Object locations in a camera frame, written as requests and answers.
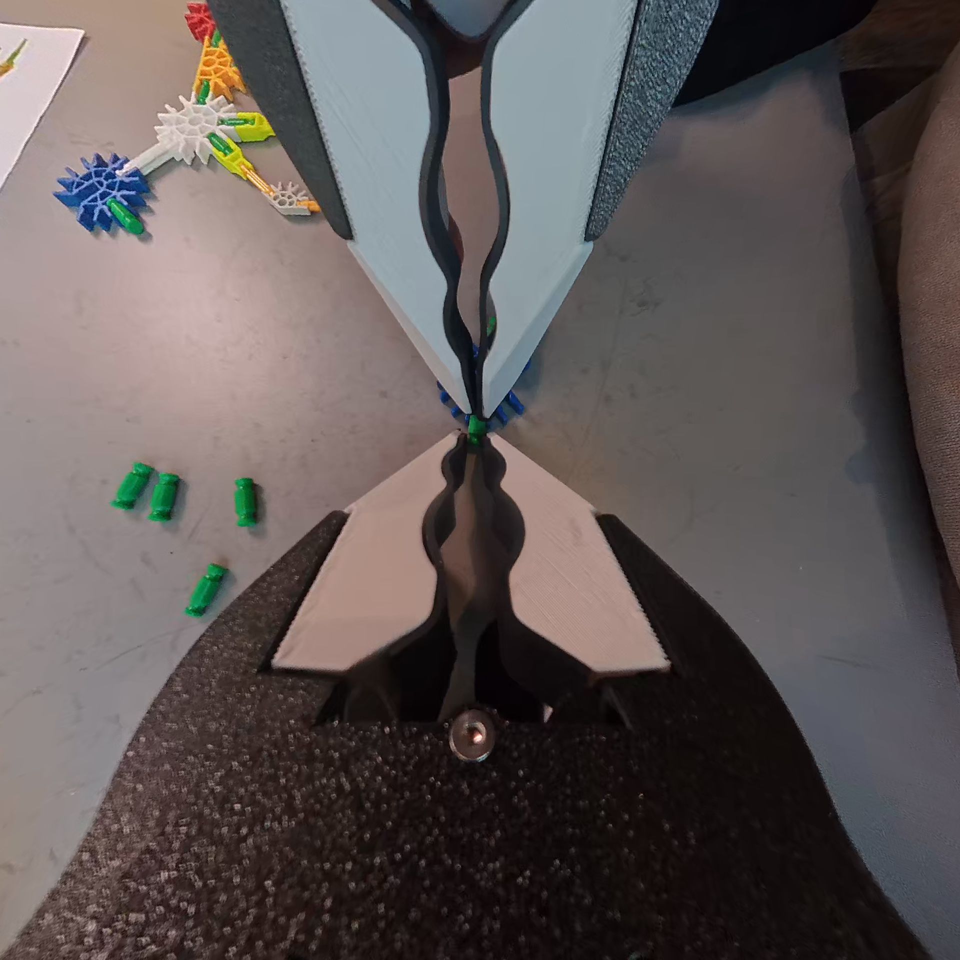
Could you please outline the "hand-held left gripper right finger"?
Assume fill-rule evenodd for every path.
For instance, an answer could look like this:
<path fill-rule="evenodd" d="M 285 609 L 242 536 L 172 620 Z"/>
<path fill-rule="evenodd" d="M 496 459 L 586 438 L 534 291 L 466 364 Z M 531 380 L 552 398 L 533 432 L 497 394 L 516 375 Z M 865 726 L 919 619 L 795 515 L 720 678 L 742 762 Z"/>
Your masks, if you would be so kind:
<path fill-rule="evenodd" d="M 494 637 L 477 654 L 478 699 L 544 721 L 609 681 L 668 673 L 594 506 L 498 436 L 476 460 L 495 600 Z"/>

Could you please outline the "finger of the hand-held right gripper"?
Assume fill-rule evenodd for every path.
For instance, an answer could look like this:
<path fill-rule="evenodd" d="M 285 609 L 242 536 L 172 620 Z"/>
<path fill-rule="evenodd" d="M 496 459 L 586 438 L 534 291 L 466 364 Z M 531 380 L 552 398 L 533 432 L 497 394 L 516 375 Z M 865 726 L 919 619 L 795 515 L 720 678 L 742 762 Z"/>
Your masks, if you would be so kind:
<path fill-rule="evenodd" d="M 406 2 L 284 2 L 283 13 L 347 244 L 453 402 L 477 413 L 442 173 L 450 88 L 439 42 Z"/>
<path fill-rule="evenodd" d="M 593 249 L 586 238 L 637 1 L 513 2 L 482 64 L 481 119 L 499 224 L 481 276 L 490 417 L 513 389 Z"/>

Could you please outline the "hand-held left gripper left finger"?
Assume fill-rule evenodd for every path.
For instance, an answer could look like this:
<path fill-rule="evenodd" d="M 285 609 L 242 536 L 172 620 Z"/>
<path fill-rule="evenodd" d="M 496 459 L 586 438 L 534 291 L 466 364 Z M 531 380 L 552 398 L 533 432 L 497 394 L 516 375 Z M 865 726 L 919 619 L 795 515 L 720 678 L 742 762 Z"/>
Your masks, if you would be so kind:
<path fill-rule="evenodd" d="M 437 721 L 457 659 L 441 548 L 469 444 L 455 431 L 344 515 L 271 671 L 332 685 L 321 721 Z"/>

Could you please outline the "multicoloured construction toy model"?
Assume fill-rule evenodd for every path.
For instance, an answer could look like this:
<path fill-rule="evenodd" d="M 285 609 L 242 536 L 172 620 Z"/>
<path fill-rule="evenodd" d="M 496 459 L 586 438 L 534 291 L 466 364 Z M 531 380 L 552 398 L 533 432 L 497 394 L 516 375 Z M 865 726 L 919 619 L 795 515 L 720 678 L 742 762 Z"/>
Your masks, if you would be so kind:
<path fill-rule="evenodd" d="M 178 106 L 167 104 L 157 114 L 154 145 L 125 161 L 119 172 L 146 177 L 168 162 L 206 165 L 213 160 L 255 186 L 286 217 L 320 213 L 317 200 L 305 189 L 293 182 L 270 184 L 241 149 L 243 143 L 261 143 L 276 133 L 262 113 L 237 108 L 234 95 L 246 93 L 246 86 L 209 4 L 187 2 L 184 18 L 200 43 L 190 94 L 179 97 Z"/>

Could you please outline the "blue snowflake connector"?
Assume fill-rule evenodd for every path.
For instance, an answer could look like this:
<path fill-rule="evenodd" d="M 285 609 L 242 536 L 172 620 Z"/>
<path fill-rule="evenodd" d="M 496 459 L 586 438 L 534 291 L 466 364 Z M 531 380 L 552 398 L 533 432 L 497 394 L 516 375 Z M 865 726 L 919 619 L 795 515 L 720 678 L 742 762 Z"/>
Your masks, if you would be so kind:
<path fill-rule="evenodd" d="M 478 344 L 474 342 L 471 346 L 472 346 L 472 356 L 474 359 L 476 359 L 479 354 Z M 533 364 L 533 358 L 528 359 L 526 361 L 526 363 L 524 364 L 521 370 L 521 374 L 520 374 L 521 377 L 525 376 L 531 370 L 532 364 Z M 450 392 L 446 389 L 444 384 L 439 380 L 437 381 L 437 388 L 438 388 L 439 401 L 442 404 L 452 403 Z M 516 394 L 512 390 L 508 391 L 505 398 L 505 402 L 510 406 L 510 408 L 513 410 L 513 412 L 517 416 L 521 416 L 523 414 L 525 408 L 523 407 L 522 402 L 517 398 Z M 466 423 L 467 420 L 469 419 L 469 416 L 465 414 L 455 403 L 450 409 L 451 409 L 451 414 L 455 419 L 460 418 L 463 420 L 464 423 Z M 501 407 L 497 408 L 494 418 L 498 419 L 502 425 L 506 425 L 509 422 L 509 416 L 502 411 Z"/>
<path fill-rule="evenodd" d="M 95 152 L 92 158 L 82 158 L 80 163 L 81 171 L 66 168 L 65 175 L 57 179 L 59 188 L 53 197 L 72 210 L 76 221 L 90 234 L 109 234 L 114 229 L 126 234 L 111 216 L 106 200 L 120 200 L 139 215 L 147 207 L 151 193 L 147 177 L 137 167 L 128 167 L 126 156 L 115 152 L 109 157 Z"/>

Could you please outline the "grey desk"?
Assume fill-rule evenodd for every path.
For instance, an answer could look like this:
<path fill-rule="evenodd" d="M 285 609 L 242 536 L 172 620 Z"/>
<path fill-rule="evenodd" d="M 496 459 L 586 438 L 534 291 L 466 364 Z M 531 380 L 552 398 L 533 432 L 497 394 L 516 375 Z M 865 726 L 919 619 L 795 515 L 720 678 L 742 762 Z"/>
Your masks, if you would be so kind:
<path fill-rule="evenodd" d="M 184 2 L 2 2 L 84 31 L 2 189 L 2 949 L 86 834 L 216 611 L 454 426 L 320 218 L 215 163 L 145 239 L 52 193 L 188 92 Z M 830 47 L 671 113 L 516 389 L 507 440 L 617 515 L 776 683 L 846 829 L 958 958 L 958 678 Z M 133 510 L 111 506 L 138 461 Z M 148 519 L 160 473 L 169 522 Z M 234 480 L 259 520 L 236 525 Z"/>

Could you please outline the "white instruction sheet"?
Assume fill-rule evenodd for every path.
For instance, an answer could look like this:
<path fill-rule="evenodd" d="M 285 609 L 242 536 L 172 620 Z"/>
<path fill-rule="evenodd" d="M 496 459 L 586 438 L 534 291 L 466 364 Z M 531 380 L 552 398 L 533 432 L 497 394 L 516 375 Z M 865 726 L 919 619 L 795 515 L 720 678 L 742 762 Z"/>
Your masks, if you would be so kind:
<path fill-rule="evenodd" d="M 1 24 L 1 185 L 39 125 L 79 50 L 73 28 Z"/>

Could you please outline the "person's beige jacket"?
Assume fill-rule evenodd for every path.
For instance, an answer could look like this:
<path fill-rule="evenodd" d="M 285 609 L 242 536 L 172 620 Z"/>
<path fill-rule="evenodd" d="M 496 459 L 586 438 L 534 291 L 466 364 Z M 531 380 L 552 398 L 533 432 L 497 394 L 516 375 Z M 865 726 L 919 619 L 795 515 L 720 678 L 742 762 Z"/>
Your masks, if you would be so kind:
<path fill-rule="evenodd" d="M 892 272 L 913 434 L 959 577 L 959 47 L 853 136 L 879 262 Z"/>

